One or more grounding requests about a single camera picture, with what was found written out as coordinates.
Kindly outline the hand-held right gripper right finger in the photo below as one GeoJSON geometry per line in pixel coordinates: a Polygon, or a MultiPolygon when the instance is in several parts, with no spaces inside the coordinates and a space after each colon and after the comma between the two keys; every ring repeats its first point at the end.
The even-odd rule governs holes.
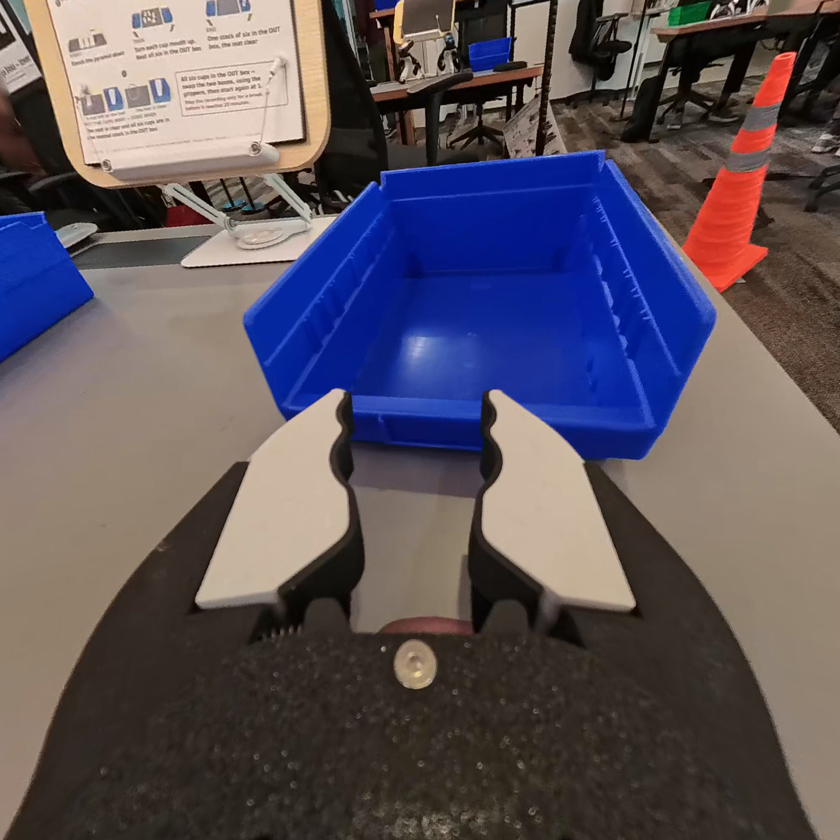
{"type": "Polygon", "coordinates": [[[569,608],[631,615],[627,579],[584,459],[502,390],[481,400],[469,528],[471,622],[550,633],[569,608]]]}

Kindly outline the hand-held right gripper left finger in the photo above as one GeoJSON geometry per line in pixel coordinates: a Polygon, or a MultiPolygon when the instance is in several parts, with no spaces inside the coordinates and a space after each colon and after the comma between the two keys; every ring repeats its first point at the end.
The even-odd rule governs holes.
{"type": "Polygon", "coordinates": [[[250,456],[194,603],[268,609],[284,630],[348,634],[364,572],[351,395],[334,388],[250,456]]]}

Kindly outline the blue plastic bin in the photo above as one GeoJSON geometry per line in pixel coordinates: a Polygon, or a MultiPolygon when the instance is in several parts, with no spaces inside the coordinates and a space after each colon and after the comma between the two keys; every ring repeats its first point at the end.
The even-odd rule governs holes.
{"type": "Polygon", "coordinates": [[[1,361],[94,298],[43,213],[1,218],[1,361]]]}
{"type": "Polygon", "coordinates": [[[474,74],[495,70],[511,60],[510,37],[476,41],[468,45],[469,67],[474,74]]]}
{"type": "Polygon", "coordinates": [[[716,319],[592,150],[385,172],[243,324],[286,419],[340,389],[355,440],[479,450],[495,389],[585,459],[642,459],[716,319]]]}

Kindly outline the white sign stand base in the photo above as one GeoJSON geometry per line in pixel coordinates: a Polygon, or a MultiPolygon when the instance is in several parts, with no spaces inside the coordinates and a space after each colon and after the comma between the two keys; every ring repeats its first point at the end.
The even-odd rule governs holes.
{"type": "Polygon", "coordinates": [[[175,183],[162,192],[198,212],[220,228],[203,245],[182,259],[184,268],[230,267],[292,263],[338,219],[337,215],[315,214],[279,174],[267,174],[263,181],[290,205],[292,216],[258,222],[236,222],[211,208],[190,190],[175,183]]]}

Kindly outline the orange traffic cone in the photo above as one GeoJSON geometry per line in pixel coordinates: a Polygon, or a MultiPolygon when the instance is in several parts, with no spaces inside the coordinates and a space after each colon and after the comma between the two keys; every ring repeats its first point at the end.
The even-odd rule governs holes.
{"type": "Polygon", "coordinates": [[[791,51],[773,59],[683,246],[718,292],[732,287],[768,253],[751,237],[795,59],[791,51]]]}

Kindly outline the white instruction sheet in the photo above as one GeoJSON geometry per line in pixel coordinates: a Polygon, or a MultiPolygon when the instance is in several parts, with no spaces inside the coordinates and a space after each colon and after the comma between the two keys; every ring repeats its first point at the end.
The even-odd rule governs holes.
{"type": "Polygon", "coordinates": [[[205,141],[306,139],[293,2],[47,5],[87,164],[205,141]]]}

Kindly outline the wooden sign board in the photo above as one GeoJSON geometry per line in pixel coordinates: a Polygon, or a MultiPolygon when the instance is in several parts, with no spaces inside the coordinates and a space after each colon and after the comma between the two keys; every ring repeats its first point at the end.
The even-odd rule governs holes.
{"type": "Polygon", "coordinates": [[[89,183],[106,187],[162,186],[226,176],[267,175],[298,171],[314,162],[323,151],[330,128],[328,74],[324,26],[320,2],[293,2],[301,78],[301,102],[307,137],[302,141],[263,141],[259,156],[251,156],[243,140],[208,141],[174,148],[161,157],[162,147],[111,154],[112,171],[87,164],[81,147],[70,87],[48,2],[25,2],[38,57],[59,127],[67,158],[73,169],[89,183]]]}

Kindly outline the wooden table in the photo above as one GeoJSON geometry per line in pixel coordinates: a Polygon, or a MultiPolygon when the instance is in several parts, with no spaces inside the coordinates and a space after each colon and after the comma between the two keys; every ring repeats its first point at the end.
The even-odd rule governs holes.
{"type": "Polygon", "coordinates": [[[742,14],[730,14],[724,17],[708,19],[675,26],[654,27],[651,38],[663,46],[663,54],[658,63],[658,75],[668,79],[675,75],[668,63],[674,50],[680,50],[678,44],[689,43],[703,35],[719,36],[723,33],[742,30],[758,33],[760,39],[779,39],[791,43],[791,49],[799,49],[802,41],[810,36],[818,25],[827,19],[838,18],[839,2],[753,2],[744,3],[749,8],[742,14]]]}
{"type": "Polygon", "coordinates": [[[524,90],[540,80],[543,65],[528,65],[515,62],[513,68],[487,70],[477,74],[469,70],[448,73],[424,79],[413,79],[408,83],[388,81],[367,88],[373,96],[380,113],[396,113],[401,140],[415,145],[413,111],[423,110],[426,125],[426,145],[435,151],[438,146],[440,108],[447,104],[477,106],[484,111],[487,103],[505,98],[505,120],[518,113],[524,105],[524,90]]]}

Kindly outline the black pole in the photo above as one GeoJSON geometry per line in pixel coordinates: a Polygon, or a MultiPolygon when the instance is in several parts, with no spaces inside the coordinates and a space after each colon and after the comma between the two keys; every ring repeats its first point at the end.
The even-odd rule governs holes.
{"type": "Polygon", "coordinates": [[[550,89],[553,69],[553,51],[557,28],[559,1],[549,1],[549,12],[547,28],[545,32],[544,55],[542,61],[541,88],[539,96],[538,126],[535,136],[534,155],[543,156],[547,139],[549,111],[550,111],[550,89]]]}

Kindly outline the dark hanging jacket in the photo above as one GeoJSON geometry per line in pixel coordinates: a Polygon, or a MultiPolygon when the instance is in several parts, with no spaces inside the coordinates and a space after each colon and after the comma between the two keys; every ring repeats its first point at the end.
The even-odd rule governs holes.
{"type": "Polygon", "coordinates": [[[615,65],[632,44],[618,37],[618,25],[627,13],[603,14],[603,1],[579,1],[569,53],[573,61],[601,69],[615,65]]]}

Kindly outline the black-white marker sign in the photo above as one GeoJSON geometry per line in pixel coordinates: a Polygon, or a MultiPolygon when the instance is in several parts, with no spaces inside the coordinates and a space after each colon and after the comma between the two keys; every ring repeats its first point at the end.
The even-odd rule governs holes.
{"type": "Polygon", "coordinates": [[[35,54],[5,2],[1,2],[1,76],[8,96],[43,80],[35,54]]]}

